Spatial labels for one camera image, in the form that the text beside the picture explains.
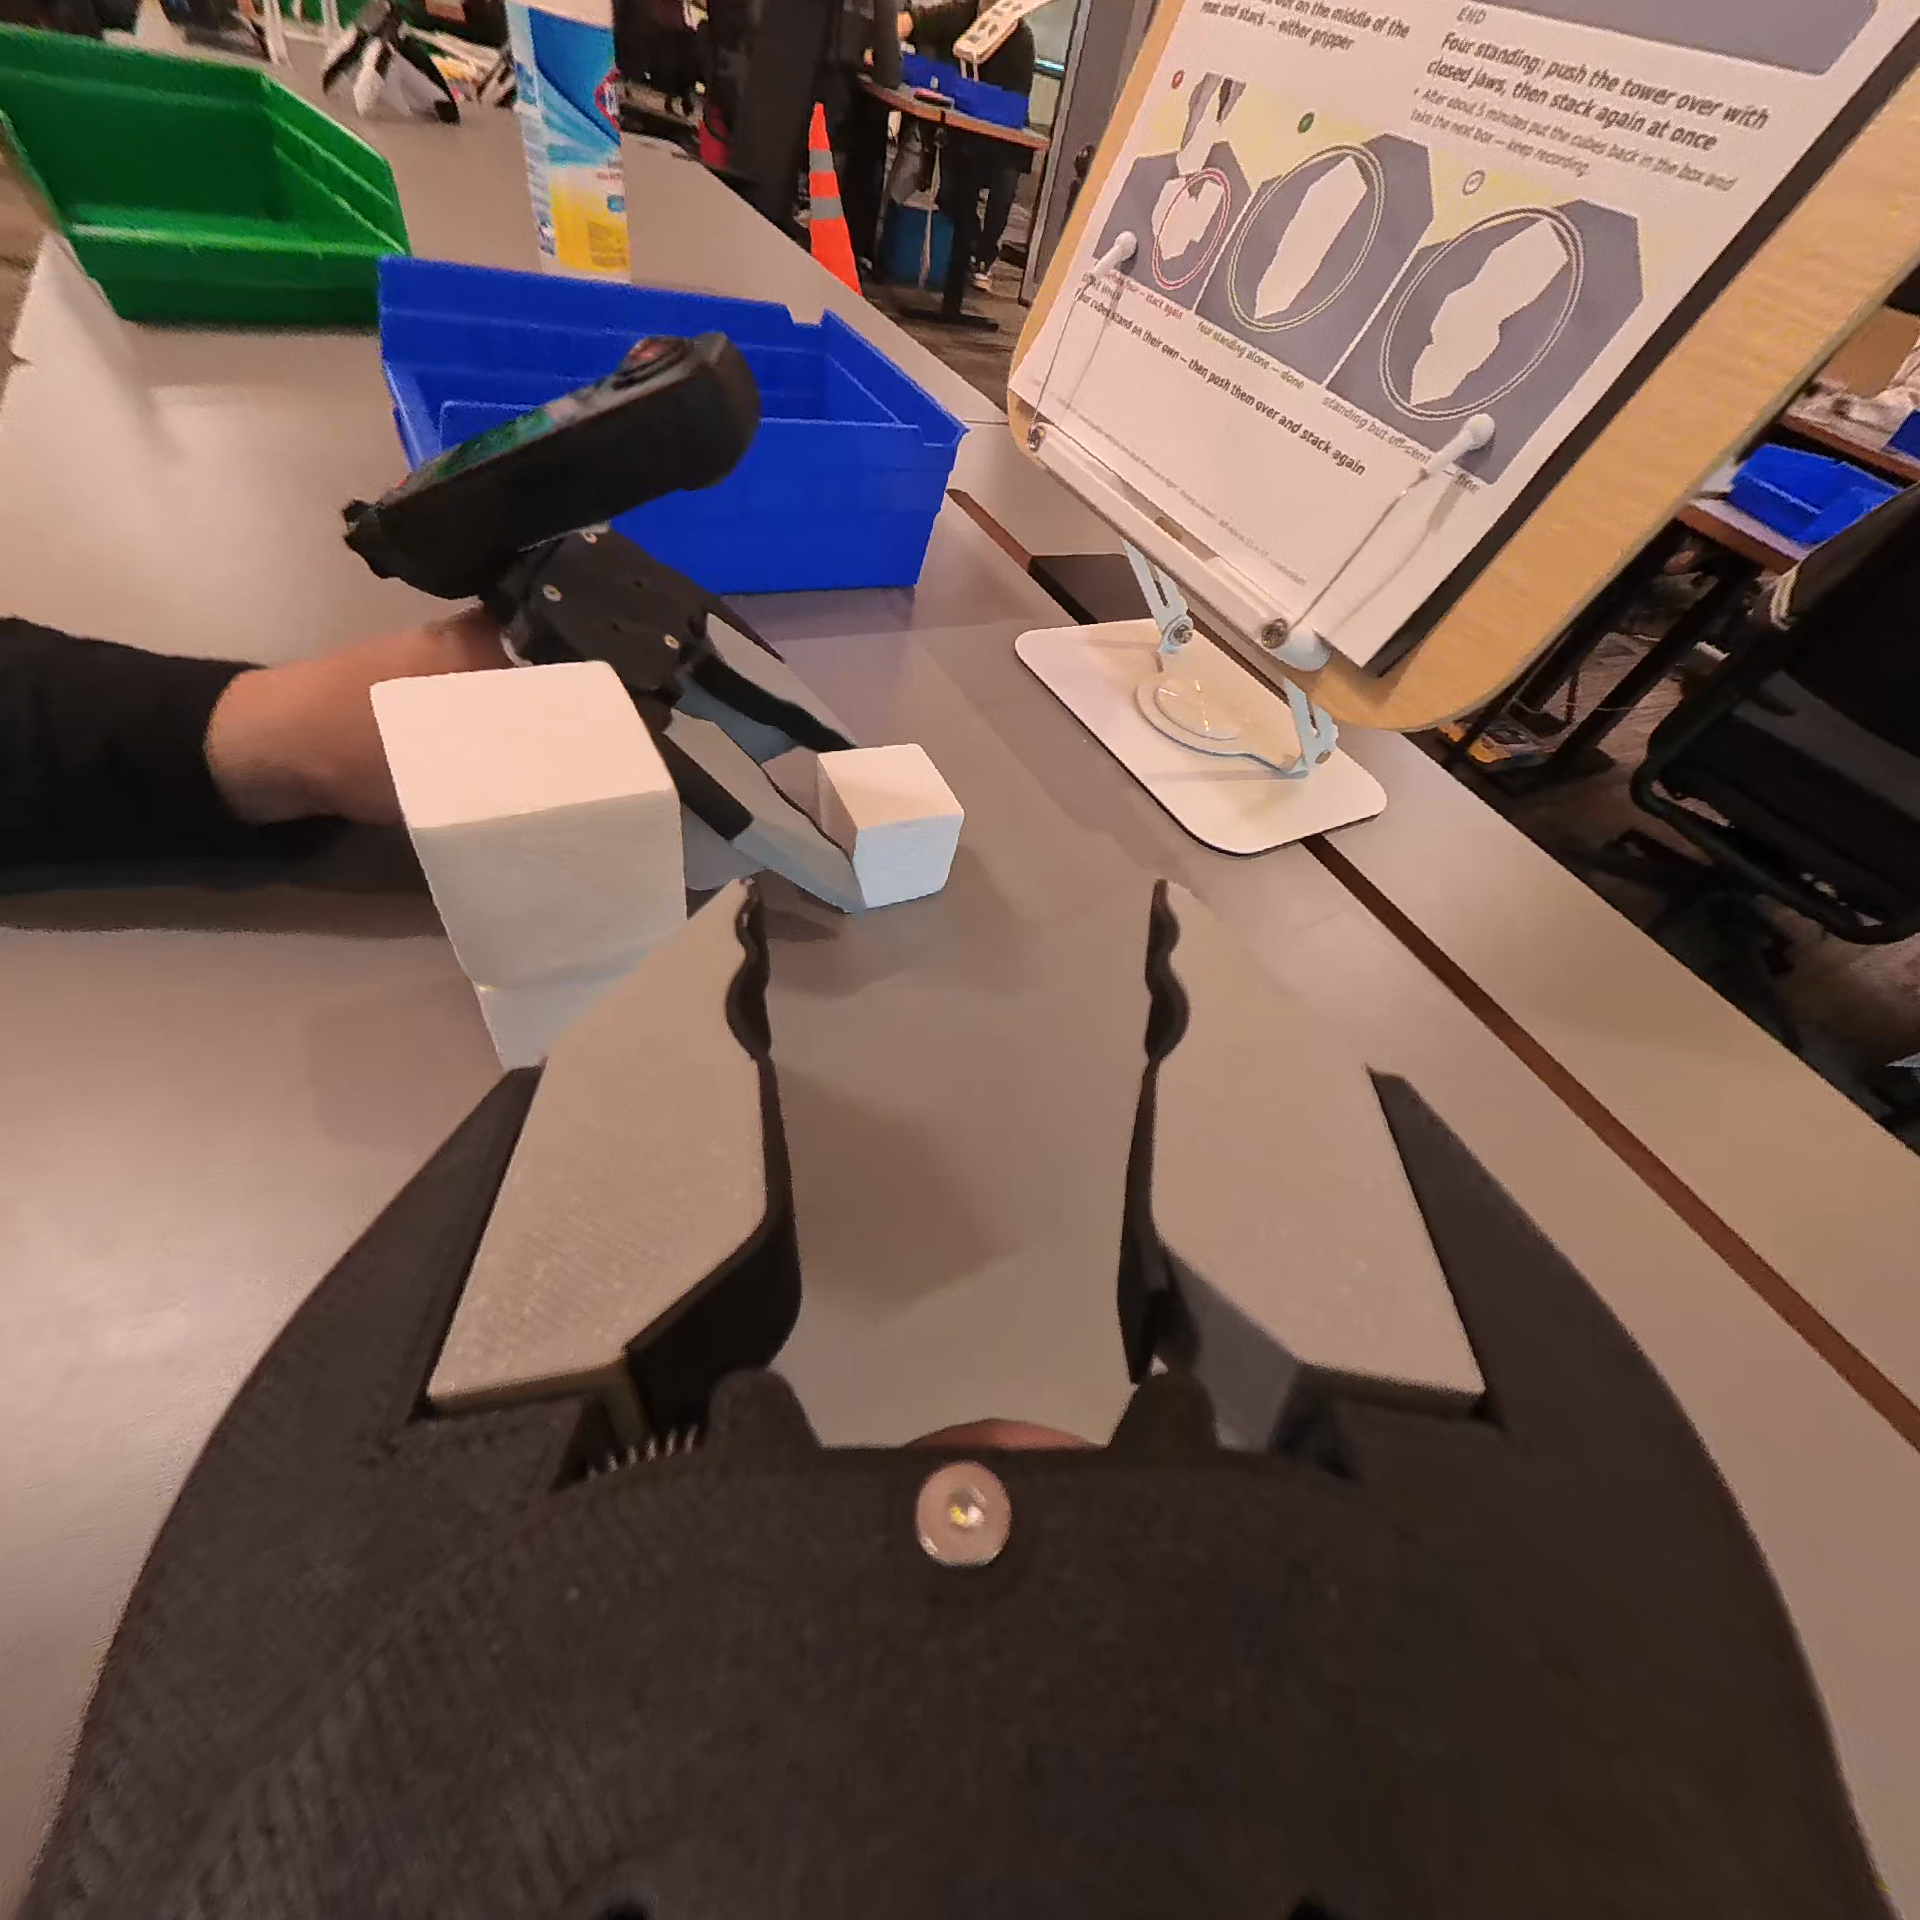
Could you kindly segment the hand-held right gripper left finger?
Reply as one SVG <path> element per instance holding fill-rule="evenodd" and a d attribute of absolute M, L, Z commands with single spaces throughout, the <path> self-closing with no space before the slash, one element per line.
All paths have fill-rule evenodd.
<path fill-rule="evenodd" d="M 802 1271 L 767 983 L 760 889 L 733 880 L 547 1050 L 432 1411 L 703 1420 L 779 1356 Z"/>

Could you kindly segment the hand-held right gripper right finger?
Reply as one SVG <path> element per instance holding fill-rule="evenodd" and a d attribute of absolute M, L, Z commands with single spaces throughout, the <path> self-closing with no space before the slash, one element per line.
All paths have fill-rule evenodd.
<path fill-rule="evenodd" d="M 1371 1068 L 1171 880 L 1146 908 L 1142 983 L 1129 1376 L 1195 1383 L 1235 1455 L 1293 1449 L 1341 1404 L 1472 1416 L 1481 1368 Z"/>

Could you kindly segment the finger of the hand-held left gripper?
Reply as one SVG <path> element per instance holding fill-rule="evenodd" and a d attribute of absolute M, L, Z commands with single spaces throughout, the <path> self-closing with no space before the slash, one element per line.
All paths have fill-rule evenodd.
<path fill-rule="evenodd" d="M 693 711 L 728 731 L 753 762 L 793 751 L 850 753 L 856 738 L 840 717 L 779 659 L 744 615 L 717 601 L 693 626 Z"/>
<path fill-rule="evenodd" d="M 715 723 L 673 714 L 656 745 L 687 824 L 698 824 L 683 844 L 693 892 L 719 885 L 695 868 L 723 853 L 727 875 L 774 874 L 832 908 L 863 909 L 850 858 Z"/>

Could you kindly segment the white hard foam cube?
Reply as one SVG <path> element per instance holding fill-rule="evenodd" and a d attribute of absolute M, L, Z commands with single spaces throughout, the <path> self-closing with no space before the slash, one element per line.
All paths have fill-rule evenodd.
<path fill-rule="evenodd" d="M 470 983 L 609 972 L 683 923 L 681 796 L 608 663 L 391 680 L 369 701 Z"/>
<path fill-rule="evenodd" d="M 547 977 L 519 985 L 473 980 L 477 1012 L 502 1072 L 536 1068 L 560 1033 L 608 991 L 609 977 Z"/>
<path fill-rule="evenodd" d="M 915 743 L 817 757 L 817 827 L 853 866 L 863 908 L 943 889 L 963 809 Z"/>

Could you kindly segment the person's left forearm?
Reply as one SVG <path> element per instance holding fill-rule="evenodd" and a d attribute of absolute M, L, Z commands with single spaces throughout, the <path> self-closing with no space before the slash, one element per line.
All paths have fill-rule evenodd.
<path fill-rule="evenodd" d="M 1 868 L 264 856 L 205 757 L 240 663 L 157 657 L 6 615 L 1 621 Z"/>

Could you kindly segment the person's left hand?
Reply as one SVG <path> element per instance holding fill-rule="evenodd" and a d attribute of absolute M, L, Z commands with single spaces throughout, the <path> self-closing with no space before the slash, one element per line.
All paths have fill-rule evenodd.
<path fill-rule="evenodd" d="M 497 625 L 465 609 L 328 657 L 251 667 L 209 711 L 208 776 L 227 815 L 247 826 L 400 826 L 373 688 L 506 663 Z"/>

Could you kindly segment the blue plastic bin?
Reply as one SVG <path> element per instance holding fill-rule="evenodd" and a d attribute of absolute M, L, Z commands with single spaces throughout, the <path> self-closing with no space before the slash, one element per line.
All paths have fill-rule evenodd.
<path fill-rule="evenodd" d="M 723 596 L 909 587 L 967 435 L 834 316 L 723 296 L 384 257 L 381 368 L 408 466 L 609 373 L 646 337 L 719 331 L 759 388 L 730 475 L 614 519 Z"/>

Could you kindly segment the cleaning wipes canister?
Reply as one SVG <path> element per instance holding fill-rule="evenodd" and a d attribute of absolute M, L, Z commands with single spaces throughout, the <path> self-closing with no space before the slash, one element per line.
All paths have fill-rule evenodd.
<path fill-rule="evenodd" d="M 632 277 L 609 2 L 506 2 L 515 121 L 544 272 Z"/>

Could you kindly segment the orange traffic cone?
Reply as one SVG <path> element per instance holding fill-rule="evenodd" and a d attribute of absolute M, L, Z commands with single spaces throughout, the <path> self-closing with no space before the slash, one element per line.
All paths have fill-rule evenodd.
<path fill-rule="evenodd" d="M 823 104 L 806 121 L 806 251 L 853 298 L 863 296 Z"/>

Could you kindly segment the green plastic bin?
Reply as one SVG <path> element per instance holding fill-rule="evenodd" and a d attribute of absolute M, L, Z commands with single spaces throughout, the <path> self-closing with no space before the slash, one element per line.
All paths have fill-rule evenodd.
<path fill-rule="evenodd" d="M 410 251 L 391 164 L 251 66 L 5 28 L 1 116 L 121 320 L 369 329 Z"/>

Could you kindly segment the wooden-topped desk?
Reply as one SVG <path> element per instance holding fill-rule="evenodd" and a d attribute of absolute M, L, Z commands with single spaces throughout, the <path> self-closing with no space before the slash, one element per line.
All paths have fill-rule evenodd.
<path fill-rule="evenodd" d="M 938 137 L 942 167 L 946 170 L 942 178 L 951 177 L 957 181 L 957 187 L 953 191 L 957 195 L 957 207 L 951 221 L 947 274 L 943 279 L 942 296 L 937 303 L 929 298 L 909 303 L 903 312 L 913 320 L 923 320 L 942 329 L 995 333 L 1000 327 L 993 317 L 977 316 L 967 308 L 981 207 L 973 184 L 975 162 L 986 147 L 1047 156 L 1049 137 L 1027 128 L 1005 128 L 992 120 L 981 121 L 954 109 L 946 98 L 923 98 L 905 88 L 883 88 L 875 82 L 873 74 L 862 74 L 856 84 L 862 93 L 880 106 L 887 106 L 887 109 L 903 112 L 905 116 L 935 128 Z"/>

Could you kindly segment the small blue bin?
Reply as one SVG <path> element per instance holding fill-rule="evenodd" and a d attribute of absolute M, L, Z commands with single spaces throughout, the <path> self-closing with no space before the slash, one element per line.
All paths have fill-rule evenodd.
<path fill-rule="evenodd" d="M 915 52 L 903 52 L 901 69 L 903 84 L 907 89 L 938 93 L 959 115 L 999 128 L 1025 127 L 1027 93 L 1016 88 L 999 88 L 990 80 L 977 80 L 954 65 L 928 60 Z"/>

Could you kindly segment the printed instruction sheet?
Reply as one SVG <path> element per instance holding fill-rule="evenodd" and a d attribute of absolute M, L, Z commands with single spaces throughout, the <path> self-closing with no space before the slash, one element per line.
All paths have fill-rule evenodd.
<path fill-rule="evenodd" d="M 1009 399 L 1383 669 L 1915 66 L 1915 5 L 1182 5 Z"/>

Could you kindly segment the long wooden-edged desk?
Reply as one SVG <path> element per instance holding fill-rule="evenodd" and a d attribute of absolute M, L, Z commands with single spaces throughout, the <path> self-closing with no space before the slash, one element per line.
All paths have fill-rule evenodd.
<path fill-rule="evenodd" d="M 1757 447 L 1768 441 L 1827 452 L 1830 457 L 1883 475 L 1899 489 L 1915 487 L 1915 419 L 1890 437 L 1803 403 L 1777 416 Z M 1754 570 L 1783 571 L 1799 562 L 1813 547 L 1779 540 L 1729 505 L 1726 489 L 1745 456 L 1717 469 L 1710 482 L 1675 515 L 1675 523 L 1696 538 L 1731 551 Z"/>

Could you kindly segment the stack of blue storage bins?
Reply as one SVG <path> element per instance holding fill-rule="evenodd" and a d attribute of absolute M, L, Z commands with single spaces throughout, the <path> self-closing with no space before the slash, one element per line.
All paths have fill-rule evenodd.
<path fill-rule="evenodd" d="M 1902 487 L 1827 452 L 1761 444 L 1735 469 L 1729 505 L 1775 538 L 1815 547 L 1845 533 Z"/>

